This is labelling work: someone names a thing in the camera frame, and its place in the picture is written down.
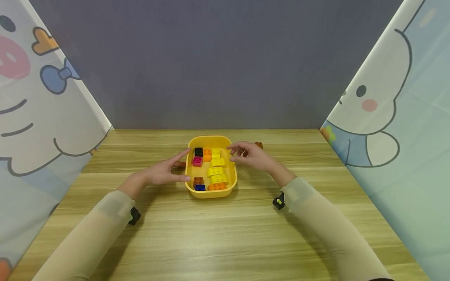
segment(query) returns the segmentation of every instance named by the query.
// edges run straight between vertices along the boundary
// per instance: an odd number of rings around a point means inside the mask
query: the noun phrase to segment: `blue building block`
[[[204,184],[196,184],[194,189],[196,191],[205,191],[206,190],[206,186]]]

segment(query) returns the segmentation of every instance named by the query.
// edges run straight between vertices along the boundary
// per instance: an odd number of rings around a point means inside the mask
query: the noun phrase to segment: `hand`
[[[144,178],[144,182],[146,185],[161,185],[167,183],[185,183],[191,180],[191,178],[187,175],[179,175],[172,174],[172,168],[186,166],[186,162],[180,161],[181,158],[186,156],[190,151],[190,148],[186,149],[173,156],[170,159],[161,161],[156,163],[153,166],[150,166],[142,171],[139,171],[141,177]]]
[[[259,146],[254,143],[236,142],[232,143],[227,149],[231,149],[231,162],[244,164],[255,169],[263,170],[269,173],[277,165],[277,161],[265,153]]]
[[[172,174],[172,168],[186,166],[186,162],[182,162],[180,159],[188,154],[189,151],[190,148],[178,153],[171,159],[161,161],[153,166],[129,175],[117,190],[125,193],[131,199],[136,200],[141,191],[148,185],[160,185],[174,182],[185,183],[190,181],[190,177],[186,175]]]
[[[286,186],[297,177],[293,172],[275,161],[275,159],[270,157],[254,143],[236,142],[232,143],[227,149],[231,149],[230,154],[232,155],[237,153],[236,156],[230,158],[230,161],[265,171],[274,179],[279,187]]]

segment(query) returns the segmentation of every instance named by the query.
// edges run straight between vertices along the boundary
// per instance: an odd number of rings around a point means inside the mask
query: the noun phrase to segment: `yellow building block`
[[[215,184],[215,183],[228,184],[228,177],[226,176],[226,174],[218,174],[215,176],[211,176],[210,181],[211,181],[211,184]]]
[[[213,159],[221,157],[221,149],[220,148],[213,148],[213,149],[211,149],[211,153],[212,153],[212,158]]]
[[[225,167],[225,166],[226,166],[225,158],[211,159],[211,167]]]
[[[208,168],[206,171],[206,176],[210,178],[211,176],[217,175],[217,174],[225,174],[224,168],[222,167],[213,167]]]

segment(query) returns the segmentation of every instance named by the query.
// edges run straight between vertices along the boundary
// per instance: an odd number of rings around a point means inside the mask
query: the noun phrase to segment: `cartoon eye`
[[[9,32],[16,31],[16,25],[14,24],[14,22],[9,17],[4,15],[0,16],[0,26]]]
[[[364,85],[361,85],[358,87],[358,89],[356,89],[356,95],[358,97],[362,97],[365,95],[367,88]]]

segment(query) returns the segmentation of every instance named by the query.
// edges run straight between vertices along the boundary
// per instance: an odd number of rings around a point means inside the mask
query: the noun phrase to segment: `yellow plastic tray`
[[[197,198],[207,199],[207,198],[219,198],[225,197],[231,193],[234,186],[238,181],[238,174],[236,172],[236,164],[230,161],[230,151],[226,149],[227,146],[231,144],[231,141],[223,136],[200,136],[191,139],[188,147],[191,148],[189,154],[186,158],[186,175],[191,177],[191,181],[186,183],[187,189]],[[220,157],[225,158],[226,167],[224,167],[225,174],[228,177],[229,184],[227,184],[226,189],[222,190],[208,190],[210,185],[210,179],[206,176],[206,171],[210,167],[210,162],[204,162],[202,167],[192,166],[192,158],[194,157],[194,148],[220,148]],[[204,185],[206,186],[206,191],[196,191],[193,187],[194,177],[203,177]]]

